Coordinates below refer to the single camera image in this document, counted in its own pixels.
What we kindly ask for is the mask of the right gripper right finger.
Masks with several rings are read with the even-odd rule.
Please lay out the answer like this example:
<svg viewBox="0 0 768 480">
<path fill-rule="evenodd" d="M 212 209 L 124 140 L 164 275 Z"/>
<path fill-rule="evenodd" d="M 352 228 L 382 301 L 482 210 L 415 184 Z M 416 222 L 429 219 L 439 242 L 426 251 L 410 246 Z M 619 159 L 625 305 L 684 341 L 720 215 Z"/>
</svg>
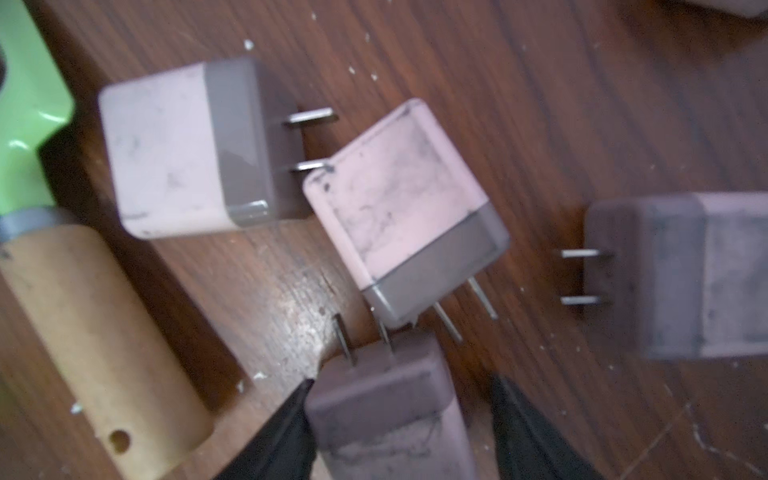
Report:
<svg viewBox="0 0 768 480">
<path fill-rule="evenodd" d="M 490 383 L 495 457 L 501 479 L 600 479 L 548 419 L 508 378 Z"/>
</svg>

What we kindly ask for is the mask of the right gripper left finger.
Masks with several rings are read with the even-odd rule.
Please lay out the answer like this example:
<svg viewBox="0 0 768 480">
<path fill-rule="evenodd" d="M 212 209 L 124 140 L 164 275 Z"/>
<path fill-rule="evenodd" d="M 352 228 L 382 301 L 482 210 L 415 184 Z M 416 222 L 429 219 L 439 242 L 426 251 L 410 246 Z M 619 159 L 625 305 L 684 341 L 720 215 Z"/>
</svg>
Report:
<svg viewBox="0 0 768 480">
<path fill-rule="evenodd" d="M 317 445 L 304 404 L 313 384 L 303 380 L 215 479 L 309 479 Z"/>
</svg>

